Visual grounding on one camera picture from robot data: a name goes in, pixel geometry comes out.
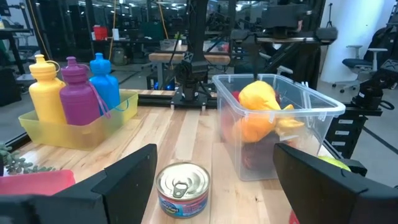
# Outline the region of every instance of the purple water bottle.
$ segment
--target purple water bottle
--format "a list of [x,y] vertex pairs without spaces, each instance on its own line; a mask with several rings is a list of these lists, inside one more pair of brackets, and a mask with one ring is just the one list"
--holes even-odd
[[87,78],[87,68],[78,65],[75,57],[67,57],[68,66],[61,68],[67,86],[60,91],[68,124],[86,125],[99,118],[98,99]]

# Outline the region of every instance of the artificial plant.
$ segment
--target artificial plant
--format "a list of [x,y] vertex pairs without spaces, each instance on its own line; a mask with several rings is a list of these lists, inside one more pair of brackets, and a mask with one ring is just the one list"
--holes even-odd
[[54,167],[38,167],[33,166],[31,162],[25,162],[25,158],[20,158],[19,154],[21,153],[19,150],[15,150],[11,152],[12,147],[6,146],[4,143],[0,142],[0,155],[3,159],[4,167],[7,169],[9,174],[13,173],[21,173],[31,174],[35,172],[45,172],[45,171],[54,171]]

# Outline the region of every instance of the blue water bottle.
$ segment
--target blue water bottle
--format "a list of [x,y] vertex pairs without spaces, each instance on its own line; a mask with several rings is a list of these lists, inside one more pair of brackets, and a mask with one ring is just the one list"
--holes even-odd
[[94,76],[90,78],[90,82],[94,85],[98,94],[109,110],[120,104],[119,82],[111,73],[111,62],[104,59],[103,54],[96,53],[95,60],[90,61],[90,68]]

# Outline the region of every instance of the desk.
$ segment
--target desk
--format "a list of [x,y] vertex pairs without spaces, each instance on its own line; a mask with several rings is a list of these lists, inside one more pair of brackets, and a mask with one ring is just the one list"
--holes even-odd
[[[172,52],[174,51],[174,48],[171,47],[167,49],[170,51],[170,53],[152,53],[149,54],[149,60],[157,65],[157,80],[159,82],[159,86],[162,86],[163,81],[164,81],[164,74],[163,74],[163,64],[169,63],[170,58],[172,56]],[[187,46],[186,45],[178,45],[176,48],[176,51],[186,51]],[[228,55],[205,55],[205,58],[207,61],[212,63],[213,65],[228,65],[231,59],[229,58]],[[172,63],[181,63],[183,59],[183,54],[175,54],[173,56]]]
[[[172,91],[138,91],[173,95]],[[157,173],[178,161],[191,161],[211,175],[210,201],[199,215],[174,220],[158,205],[152,189],[142,223],[288,223],[290,205],[278,180],[242,182],[219,138],[217,110],[174,110],[139,107],[138,113],[93,151],[28,143],[21,148],[29,162],[71,169],[77,182],[101,171],[149,143],[158,145]],[[321,154],[328,155],[322,147]]]
[[13,33],[18,33],[18,32],[28,33],[28,32],[30,32],[30,30],[29,29],[11,29],[11,28],[0,29],[0,40],[7,39],[10,42],[12,54],[14,55],[15,62],[17,63],[17,66],[18,66],[18,71],[21,75],[23,75],[23,74],[25,74],[24,64],[22,63],[22,60],[19,57],[18,46],[15,42],[14,36],[12,35]]

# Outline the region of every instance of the bottle cap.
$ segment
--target bottle cap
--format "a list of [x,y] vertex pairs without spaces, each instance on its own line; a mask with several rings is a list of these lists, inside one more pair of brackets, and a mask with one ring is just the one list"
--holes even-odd
[[63,80],[67,83],[87,81],[87,68],[77,64],[75,57],[67,57],[68,66],[61,68]]
[[57,71],[55,65],[51,62],[47,62],[44,59],[44,55],[35,55],[36,63],[29,65],[29,70],[35,79],[41,78],[55,78],[57,76]]
[[102,53],[96,53],[95,60],[90,61],[90,68],[94,75],[107,75],[111,73],[111,62],[104,59]]

